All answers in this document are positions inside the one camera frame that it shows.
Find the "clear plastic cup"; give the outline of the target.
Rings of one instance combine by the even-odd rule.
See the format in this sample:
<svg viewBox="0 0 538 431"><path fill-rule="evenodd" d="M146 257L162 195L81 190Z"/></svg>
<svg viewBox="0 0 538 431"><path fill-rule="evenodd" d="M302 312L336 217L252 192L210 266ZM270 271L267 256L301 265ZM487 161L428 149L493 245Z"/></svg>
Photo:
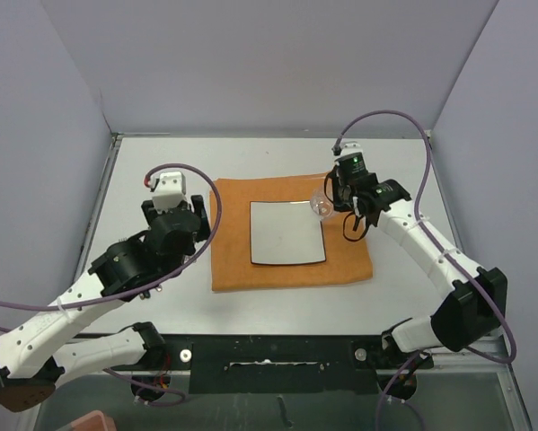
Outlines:
<svg viewBox="0 0 538 431"><path fill-rule="evenodd" d="M322 222L332 219L337 214L332 201L326 196L322 188L313 190L310 206Z"/></svg>

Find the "white square plate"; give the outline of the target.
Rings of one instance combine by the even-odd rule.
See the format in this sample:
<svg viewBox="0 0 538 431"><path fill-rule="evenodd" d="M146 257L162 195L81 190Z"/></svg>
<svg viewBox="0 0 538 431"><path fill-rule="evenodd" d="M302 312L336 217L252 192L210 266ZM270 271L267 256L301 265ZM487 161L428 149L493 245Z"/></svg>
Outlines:
<svg viewBox="0 0 538 431"><path fill-rule="evenodd" d="M299 266L326 260L322 221L309 201L250 203L251 263Z"/></svg>

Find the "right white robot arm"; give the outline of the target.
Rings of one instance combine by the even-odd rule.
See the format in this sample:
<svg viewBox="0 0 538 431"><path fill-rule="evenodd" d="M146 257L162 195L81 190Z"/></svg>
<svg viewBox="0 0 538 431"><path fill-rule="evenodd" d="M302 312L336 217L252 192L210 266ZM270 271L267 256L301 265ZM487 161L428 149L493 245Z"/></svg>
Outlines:
<svg viewBox="0 0 538 431"><path fill-rule="evenodd" d="M379 181L359 149L337 152L327 177L335 209L391 237L424 271L441 299L432 314L409 318L385 332L380 354L386 364L401 366L413 351L425 348L458 352L500 327L506 276L456 249L416 212L410 193L398 181Z"/></svg>

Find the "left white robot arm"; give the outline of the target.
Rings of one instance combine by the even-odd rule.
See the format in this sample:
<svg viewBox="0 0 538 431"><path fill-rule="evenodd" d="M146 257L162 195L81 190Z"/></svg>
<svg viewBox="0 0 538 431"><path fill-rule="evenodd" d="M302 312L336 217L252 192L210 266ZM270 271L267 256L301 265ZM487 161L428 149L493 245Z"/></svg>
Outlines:
<svg viewBox="0 0 538 431"><path fill-rule="evenodd" d="M148 227L112 244L54 304L0 335L0 405L30 409L57 388L83 375L121 365L152 369L166 344L150 322L138 322L102 338L73 337L136 297L136 288L177 270L195 245L210 236L204 199L193 195L162 212L142 205Z"/></svg>

